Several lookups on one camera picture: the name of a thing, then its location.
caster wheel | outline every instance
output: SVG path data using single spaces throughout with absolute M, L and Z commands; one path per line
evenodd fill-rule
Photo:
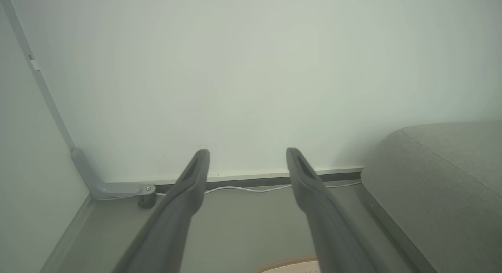
M 156 194 L 141 195 L 138 199 L 138 207 L 151 209 L 156 203 Z

white board panel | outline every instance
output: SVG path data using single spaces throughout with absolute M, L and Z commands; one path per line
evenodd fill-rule
M 13 0 L 108 182 L 364 165 L 400 127 L 502 117 L 502 0 Z

wall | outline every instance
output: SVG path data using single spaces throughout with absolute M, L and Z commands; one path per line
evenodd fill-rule
M 360 166 L 403 126 L 502 117 L 502 0 L 13 0 L 108 182 Z
M 37 273 L 89 191 L 0 4 L 0 272 Z

dark gap under panel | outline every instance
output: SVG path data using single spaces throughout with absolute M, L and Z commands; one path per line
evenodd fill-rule
M 345 181 L 345 180 L 360 180 L 361 172 L 351 172 L 351 173 L 339 173 L 339 174 L 327 174 L 319 175 L 323 182 L 331 181 Z M 207 182 L 206 190 L 215 189 L 217 187 L 263 187 L 263 186 L 278 186 L 278 185 L 289 185 L 289 177 L 281 178 L 263 178 L 263 179 L 250 179 L 250 180 L 232 180 L 232 181 L 221 181 L 221 182 Z M 173 185 L 155 185 L 155 191 L 157 193 L 166 193 Z

baseboard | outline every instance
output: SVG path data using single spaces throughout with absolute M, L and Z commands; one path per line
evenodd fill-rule
M 314 168 L 317 175 L 340 174 L 361 172 L 364 166 L 348 166 L 348 167 L 333 167 L 333 168 Z M 172 185 L 178 180 L 178 176 L 165 177 L 149 177 L 133 181 L 134 183 L 153 184 L 153 185 Z M 283 178 L 289 177 L 289 171 L 250 171 L 240 173 L 215 173 L 207 176 L 207 182 L 224 182 L 235 180 L 254 180 L 264 178 Z
M 93 212 L 94 206 L 95 202 L 92 200 L 91 194 L 89 194 L 52 250 L 40 273 L 55 273 L 59 271 L 59 267 L 63 264 L 68 251 L 73 246 L 85 222 Z

